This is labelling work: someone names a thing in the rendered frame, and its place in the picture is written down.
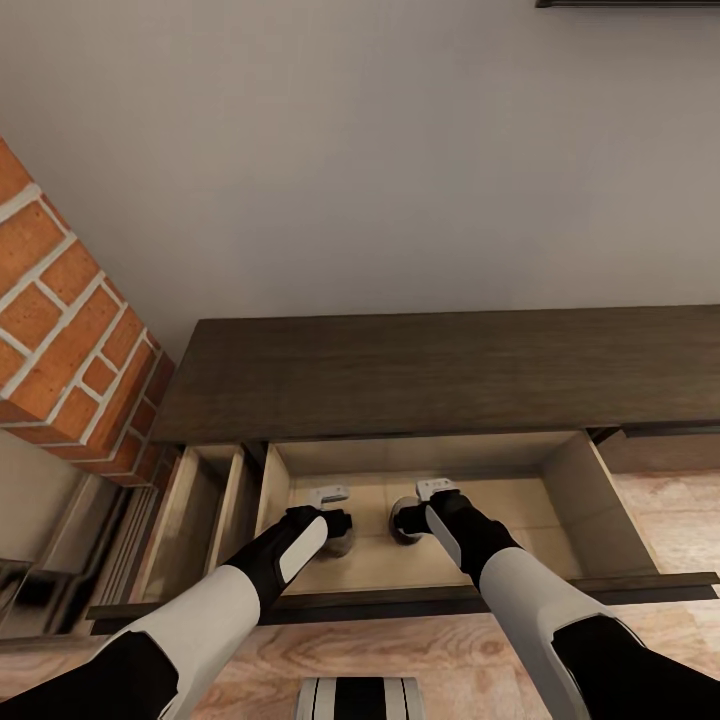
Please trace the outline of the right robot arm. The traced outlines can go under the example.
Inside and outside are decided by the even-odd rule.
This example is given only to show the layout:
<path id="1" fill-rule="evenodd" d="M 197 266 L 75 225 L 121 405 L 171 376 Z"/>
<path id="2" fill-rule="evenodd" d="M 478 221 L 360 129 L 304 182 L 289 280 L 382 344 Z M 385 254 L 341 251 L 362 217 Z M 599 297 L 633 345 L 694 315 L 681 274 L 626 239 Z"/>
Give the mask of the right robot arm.
<path id="1" fill-rule="evenodd" d="M 553 720 L 720 720 L 720 681 L 651 649 L 609 608 L 519 547 L 450 479 L 416 482 L 393 521 L 432 533 L 468 573 Z"/>

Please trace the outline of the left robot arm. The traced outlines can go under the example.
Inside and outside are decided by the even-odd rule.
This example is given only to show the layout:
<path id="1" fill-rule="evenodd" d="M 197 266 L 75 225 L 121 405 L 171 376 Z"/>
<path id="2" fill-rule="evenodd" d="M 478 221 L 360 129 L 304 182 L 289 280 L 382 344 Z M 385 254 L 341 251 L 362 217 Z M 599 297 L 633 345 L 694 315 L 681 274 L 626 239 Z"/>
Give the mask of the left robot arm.
<path id="1" fill-rule="evenodd" d="M 189 720 L 227 663 L 301 569 L 352 517 L 309 489 L 276 525 L 188 591 L 120 630 L 81 667 L 4 703 L 0 720 Z"/>

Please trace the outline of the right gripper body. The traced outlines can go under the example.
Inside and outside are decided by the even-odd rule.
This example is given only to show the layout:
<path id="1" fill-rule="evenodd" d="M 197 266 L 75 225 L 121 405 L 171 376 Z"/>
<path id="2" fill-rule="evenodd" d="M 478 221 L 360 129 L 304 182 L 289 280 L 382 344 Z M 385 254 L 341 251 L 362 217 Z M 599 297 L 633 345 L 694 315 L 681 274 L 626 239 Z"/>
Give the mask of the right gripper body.
<path id="1" fill-rule="evenodd" d="M 421 503 L 416 507 L 403 507 L 399 511 L 405 533 L 431 533 L 425 521 L 426 508 L 427 503 Z"/>

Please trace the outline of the pillar candle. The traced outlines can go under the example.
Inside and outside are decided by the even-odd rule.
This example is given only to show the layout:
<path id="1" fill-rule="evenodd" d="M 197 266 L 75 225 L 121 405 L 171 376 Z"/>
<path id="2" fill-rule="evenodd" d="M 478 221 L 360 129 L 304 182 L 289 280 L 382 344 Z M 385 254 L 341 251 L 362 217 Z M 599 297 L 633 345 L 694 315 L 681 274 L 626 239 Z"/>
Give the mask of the pillar candle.
<path id="1" fill-rule="evenodd" d="M 399 511 L 403 507 L 416 507 L 418 505 L 417 501 L 418 497 L 403 497 L 402 499 L 399 499 L 395 503 L 395 506 L 393 507 L 392 513 L 390 515 L 389 519 L 389 531 L 391 532 L 391 535 L 395 538 L 396 541 L 398 541 L 400 544 L 403 545 L 414 545 L 415 543 L 419 542 L 419 539 L 423 536 L 423 533 L 405 533 L 403 529 L 397 529 L 395 527 L 395 522 L 393 521 L 394 516 L 399 513 Z"/>
<path id="2" fill-rule="evenodd" d="M 332 557 L 333 559 L 343 559 L 345 555 L 349 555 L 355 542 L 355 521 L 352 518 L 352 527 L 347 529 L 347 534 L 344 537 L 330 538 L 325 541 L 325 545 L 321 547 L 321 551 Z"/>

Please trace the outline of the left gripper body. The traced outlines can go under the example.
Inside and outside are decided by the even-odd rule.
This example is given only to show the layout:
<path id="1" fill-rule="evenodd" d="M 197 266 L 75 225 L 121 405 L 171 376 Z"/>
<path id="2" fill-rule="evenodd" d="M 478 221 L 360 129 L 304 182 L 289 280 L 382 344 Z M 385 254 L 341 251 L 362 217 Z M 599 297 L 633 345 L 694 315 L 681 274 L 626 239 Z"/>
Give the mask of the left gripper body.
<path id="1" fill-rule="evenodd" d="M 346 511 L 341 508 L 332 508 L 329 511 L 316 510 L 319 515 L 323 515 L 327 522 L 328 535 L 327 539 L 344 537 L 347 534 L 345 529 L 345 513 Z"/>

